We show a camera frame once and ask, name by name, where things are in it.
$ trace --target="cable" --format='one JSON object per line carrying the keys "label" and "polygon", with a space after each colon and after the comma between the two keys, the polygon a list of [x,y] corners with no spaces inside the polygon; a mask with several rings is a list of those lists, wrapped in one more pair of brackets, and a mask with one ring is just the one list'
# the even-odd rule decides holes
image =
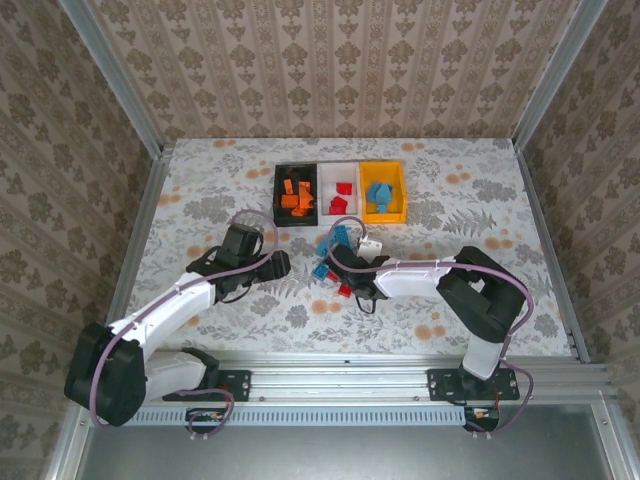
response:
{"label": "cable", "polygon": [[358,304],[358,308],[361,312],[366,313],[367,315],[373,315],[374,313],[376,313],[376,302],[377,300],[375,298],[371,300],[371,310],[365,310],[364,308],[362,308],[362,305],[360,305],[360,297],[356,295],[356,303]]}
{"label": "cable", "polygon": [[[346,217],[339,218],[338,220],[335,221],[335,223],[333,225],[331,225],[331,228],[329,229],[329,233],[327,234],[327,238],[333,238],[333,233],[334,233],[336,227],[338,225],[340,225],[341,223],[344,223],[344,222],[346,222],[348,220],[353,220],[354,222],[357,222],[358,224],[360,224],[360,228],[362,229],[362,237],[365,237],[367,235],[367,227],[365,226],[364,222],[362,220],[360,220],[358,217],[355,217],[353,215],[348,215]],[[394,263],[393,265],[382,265],[382,266],[379,266],[379,267],[352,268],[352,267],[348,267],[347,265],[342,264],[335,257],[335,255],[333,254],[333,251],[331,249],[328,249],[328,253],[329,253],[329,257],[331,258],[331,260],[333,260],[333,263],[335,263],[338,267],[340,267],[345,272],[350,272],[350,273],[377,273],[377,272],[382,272],[382,271],[386,271],[386,270],[397,270],[398,268],[402,268],[402,265],[403,265],[402,262],[397,262],[397,263]],[[500,358],[500,361],[507,368],[511,368],[514,371],[520,372],[523,375],[525,375],[529,379],[529,388],[528,388],[527,394],[525,395],[524,400],[520,404],[520,407],[518,408],[518,411],[516,412],[516,414],[505,425],[503,425],[502,427],[497,428],[496,430],[494,430],[493,432],[490,432],[490,433],[491,433],[491,435],[496,435],[496,434],[498,434],[500,432],[505,431],[522,414],[523,410],[526,408],[527,404],[529,403],[529,400],[531,400],[532,393],[533,393],[533,387],[534,387],[533,376],[529,372],[524,370],[523,368],[516,367],[515,365],[510,364],[505,359],[505,355],[507,353],[507,350],[509,349],[509,344],[511,343],[511,338],[513,337],[513,334],[520,327],[522,327],[522,325],[524,325],[527,322],[527,320],[529,320],[529,318],[531,318],[531,316],[533,315],[533,309],[535,307],[535,304],[533,302],[533,297],[531,296],[531,293],[529,292],[527,287],[522,282],[520,282],[520,280],[512,277],[511,275],[507,275],[506,273],[500,272],[498,270],[494,270],[493,268],[483,267],[483,266],[480,266],[480,265],[470,265],[470,264],[466,264],[466,263],[456,263],[456,262],[441,262],[439,260],[436,260],[436,261],[411,262],[408,265],[410,265],[411,267],[426,267],[426,268],[435,268],[435,269],[438,269],[440,267],[442,267],[442,268],[459,268],[459,269],[467,270],[467,271],[488,273],[489,275],[493,275],[494,277],[497,277],[497,278],[500,278],[502,280],[505,280],[506,282],[509,282],[514,287],[516,287],[518,290],[520,290],[520,292],[524,295],[524,297],[525,297],[525,299],[527,301],[527,311],[522,316],[522,318],[515,325],[513,325],[509,329],[509,331],[507,332],[507,337],[506,337],[506,339],[504,341],[504,345],[502,346],[502,350],[500,351],[500,357],[499,358]]]}
{"label": "cable", "polygon": [[220,300],[220,303],[224,303],[225,305],[229,305],[231,303],[236,303],[238,300],[242,300],[245,297],[245,295],[247,293],[249,293],[249,290],[251,290],[251,285],[249,285],[247,287],[247,289],[244,292],[242,292],[240,295],[238,295],[237,297],[232,298],[231,300]]}
{"label": "cable", "polygon": [[215,435],[215,433],[218,432],[218,425],[216,425],[215,427],[211,428],[208,427],[208,430],[203,431],[203,432],[196,432],[194,430],[193,427],[193,422],[196,421],[197,418],[200,417],[204,417],[204,418],[213,418],[213,415],[217,415],[217,412],[213,411],[212,409],[200,409],[197,411],[192,411],[191,412],[191,416],[187,419],[187,426],[185,427],[187,429],[187,431],[191,434],[191,440],[195,440],[195,438],[199,435],[202,436],[203,440],[208,440],[209,439],[209,434],[211,435]]}
{"label": "cable", "polygon": [[273,256],[274,252],[278,248],[278,241],[279,241],[278,227],[276,227],[276,224],[274,223],[272,218],[270,218],[265,213],[262,213],[259,210],[255,210],[253,208],[246,208],[246,209],[240,210],[239,212],[237,212],[231,218],[229,223],[233,224],[235,222],[235,220],[240,215],[243,215],[245,213],[253,213],[255,215],[259,215],[259,216],[265,218],[269,222],[269,225],[273,229],[273,234],[274,234],[273,235],[273,237],[274,237],[273,238],[273,248],[271,249],[271,251],[269,251],[268,254],[266,254],[261,260],[258,260],[253,265],[248,265],[246,267],[236,268],[235,270],[228,270],[226,272],[214,273],[212,275],[207,275],[206,277],[196,278],[194,280],[191,280],[190,282],[185,283],[184,285],[179,285],[177,288],[171,290],[170,292],[167,292],[167,294],[165,296],[159,298],[154,303],[152,303],[149,306],[149,308],[144,309],[142,311],[142,313],[140,313],[140,315],[138,315],[136,318],[134,318],[131,321],[131,323],[129,323],[127,326],[125,326],[122,330],[120,330],[111,339],[111,341],[107,344],[107,346],[105,347],[104,351],[102,352],[102,355],[98,359],[98,363],[96,364],[96,369],[95,369],[95,372],[93,374],[93,378],[91,379],[91,390],[89,391],[89,414],[91,415],[91,421],[93,422],[93,424],[96,427],[102,428],[102,429],[109,427],[109,424],[104,424],[104,423],[102,423],[100,421],[100,419],[98,417],[98,414],[96,412],[96,397],[98,396],[97,395],[98,394],[98,384],[100,383],[100,376],[102,375],[102,370],[104,369],[104,365],[105,365],[105,363],[107,361],[107,358],[109,357],[109,354],[114,349],[116,344],[120,340],[122,340],[122,338],[129,331],[131,331],[133,328],[135,328],[135,325],[137,323],[142,322],[142,320],[144,320],[147,316],[149,316],[157,308],[159,308],[162,305],[164,305],[166,302],[171,300],[176,295],[182,294],[183,290],[186,290],[186,289],[188,289],[190,287],[193,287],[194,285],[198,285],[200,283],[208,282],[209,280],[216,280],[218,278],[229,277],[231,275],[236,275],[238,273],[250,272],[251,270],[255,270],[256,268],[260,267],[261,265],[264,265],[265,263],[267,263],[271,259],[271,257]]}
{"label": "cable", "polygon": [[496,401],[493,404],[493,408],[500,413],[500,392],[498,391],[498,387],[496,387]]}
{"label": "cable", "polygon": [[[225,397],[227,397],[229,399],[229,408],[227,408],[227,412],[226,415],[222,418],[222,420],[220,420],[220,423],[218,423],[218,425],[211,430],[210,432],[207,432],[205,434],[203,434],[203,438],[206,440],[209,436],[215,435],[216,433],[218,433],[220,430],[222,430],[222,428],[225,426],[225,424],[229,421],[229,419],[231,418],[231,415],[233,414],[233,409],[236,405],[236,400],[233,397],[233,394],[231,392],[227,392],[226,390],[222,390],[221,388],[205,388],[202,390],[178,390],[177,392],[175,392],[177,395],[185,395],[185,396],[189,396],[189,395],[207,395],[210,393],[219,393],[221,395],[224,395]],[[193,430],[193,421],[202,416],[203,412],[197,412],[194,413],[193,415],[191,415],[189,417],[189,422],[187,423],[187,430],[189,430],[189,433],[191,434],[191,439],[193,440],[198,434]]]}
{"label": "cable", "polygon": [[491,432],[487,432],[484,428],[482,428],[482,427],[481,427],[480,425],[478,425],[477,423],[472,422],[471,420],[467,420],[467,425],[470,425],[470,426],[472,426],[473,428],[475,428],[475,429],[476,429],[476,431],[475,431],[475,432],[473,432],[473,438],[475,438],[475,437],[476,437],[476,434],[477,434],[477,433],[486,433],[486,434],[487,434],[487,437],[489,437],[489,438],[490,438],[490,436],[491,436]]}

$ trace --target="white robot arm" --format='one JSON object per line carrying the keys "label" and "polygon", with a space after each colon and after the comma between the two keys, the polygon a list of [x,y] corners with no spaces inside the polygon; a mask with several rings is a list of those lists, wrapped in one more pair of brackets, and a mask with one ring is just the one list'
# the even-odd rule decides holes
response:
{"label": "white robot arm", "polygon": [[[107,345],[118,335],[121,338],[106,357],[95,396],[97,415],[109,424],[124,424],[145,400],[180,390],[213,388],[211,382],[216,381],[219,373],[214,358],[195,349],[156,350],[187,320],[217,302],[225,302],[227,295],[238,287],[245,287],[246,293],[254,283],[279,279],[289,273],[288,255],[276,251],[268,260],[264,259],[265,255],[260,255],[262,241],[258,230],[232,224],[221,246],[192,262],[187,273],[154,301],[109,326],[85,327],[71,361],[65,395],[89,408],[94,374],[102,357],[107,355]],[[230,273],[224,277],[217,275],[223,272]],[[174,290],[176,294],[158,306]]]}
{"label": "white robot arm", "polygon": [[[371,252],[367,254],[363,258],[358,256],[360,251],[356,255],[344,245],[337,245],[333,250],[333,256],[343,266],[382,270],[354,273],[343,270],[331,258],[324,263],[352,289],[358,305],[360,299],[373,302],[371,311],[363,309],[366,313],[375,310],[378,300],[398,296],[444,298],[471,332],[462,370],[480,382],[489,380],[500,363],[504,342],[524,305],[525,296],[512,283],[496,275],[470,272],[463,268],[439,267],[438,264],[477,265],[498,272],[498,275],[513,276],[475,247],[464,247],[455,257],[438,260],[435,267],[426,267],[421,262],[399,262]],[[471,285],[481,281],[483,285],[480,289],[474,289]]]}

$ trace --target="floral table surface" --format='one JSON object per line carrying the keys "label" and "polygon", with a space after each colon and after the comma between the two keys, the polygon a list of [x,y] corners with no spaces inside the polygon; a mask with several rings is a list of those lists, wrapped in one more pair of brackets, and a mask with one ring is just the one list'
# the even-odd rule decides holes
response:
{"label": "floral table surface", "polygon": [[[371,226],[383,254],[400,259],[488,253],[528,286],[533,318],[515,355],[570,355],[531,208],[507,139],[192,139],[176,144],[129,312],[164,291],[207,247],[219,245],[242,208],[271,210],[274,166],[298,161],[396,159],[404,164],[406,225]],[[258,217],[247,218],[251,225]],[[360,312],[335,284],[311,276],[328,227],[281,228],[291,273],[255,285],[233,305],[193,317],[164,345],[261,352],[463,354],[467,332],[442,299],[404,297]],[[265,233],[265,248],[273,234]]]}

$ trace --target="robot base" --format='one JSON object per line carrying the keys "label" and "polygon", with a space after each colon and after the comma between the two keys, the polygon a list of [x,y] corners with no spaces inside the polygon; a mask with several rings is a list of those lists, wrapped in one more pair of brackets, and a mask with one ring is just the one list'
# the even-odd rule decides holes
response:
{"label": "robot base", "polygon": [[516,374],[510,368],[497,368],[485,382],[460,368],[427,370],[429,398],[432,401],[460,403],[471,401],[518,400]]}
{"label": "robot base", "polygon": [[[199,359],[206,367],[200,385],[194,390],[205,390],[208,388],[220,388],[226,390],[236,402],[249,401],[251,392],[251,370],[220,370],[220,362],[200,350],[195,348],[183,348],[184,353],[193,355]],[[211,393],[205,395],[178,395],[171,393],[162,397],[165,402],[224,402],[224,395]]]}

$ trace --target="wall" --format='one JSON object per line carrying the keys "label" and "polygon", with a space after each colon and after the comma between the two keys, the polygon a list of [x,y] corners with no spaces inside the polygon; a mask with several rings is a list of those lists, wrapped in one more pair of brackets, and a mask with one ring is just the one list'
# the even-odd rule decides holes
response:
{"label": "wall", "polygon": [[525,156],[590,351],[640,439],[640,2],[608,3]]}
{"label": "wall", "polygon": [[577,0],[89,0],[165,141],[506,137]]}
{"label": "wall", "polygon": [[0,2],[0,478],[37,478],[150,161],[55,0]]}

